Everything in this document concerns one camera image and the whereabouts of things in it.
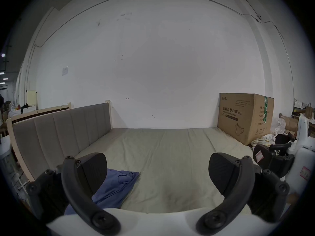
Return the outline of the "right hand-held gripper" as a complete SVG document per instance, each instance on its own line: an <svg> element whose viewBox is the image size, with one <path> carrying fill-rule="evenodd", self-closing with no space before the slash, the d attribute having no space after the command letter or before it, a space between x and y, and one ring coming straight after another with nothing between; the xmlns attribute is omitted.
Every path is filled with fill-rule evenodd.
<svg viewBox="0 0 315 236"><path fill-rule="evenodd" d="M279 178L285 176L289 194L302 194L315 165L315 138L308 136L309 120L300 116L296 140L293 134L278 134L275 144L254 147L254 161L262 170L270 170Z"/></svg>

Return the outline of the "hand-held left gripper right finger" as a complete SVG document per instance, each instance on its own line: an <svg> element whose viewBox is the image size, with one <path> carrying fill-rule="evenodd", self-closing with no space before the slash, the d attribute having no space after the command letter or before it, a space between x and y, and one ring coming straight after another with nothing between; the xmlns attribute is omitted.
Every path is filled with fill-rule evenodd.
<svg viewBox="0 0 315 236"><path fill-rule="evenodd" d="M202 215L196 223L201 235L214 235L229 225L248 205L253 215L265 222L280 220L289 185L271 170L262 170L250 156L238 159L226 153L213 153L209 161L212 183L224 201Z"/></svg>

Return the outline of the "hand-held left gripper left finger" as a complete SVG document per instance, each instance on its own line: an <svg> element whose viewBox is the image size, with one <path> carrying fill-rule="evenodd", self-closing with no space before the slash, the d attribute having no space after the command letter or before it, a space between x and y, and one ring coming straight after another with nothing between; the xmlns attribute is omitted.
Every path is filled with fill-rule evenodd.
<svg viewBox="0 0 315 236"><path fill-rule="evenodd" d="M107 160L103 153L79 159L67 156L55 170L45 170L27 185L34 216L47 224L62 216L70 204L93 230L105 236L117 235L121 230L118 219L92 201L106 176Z"/></svg>

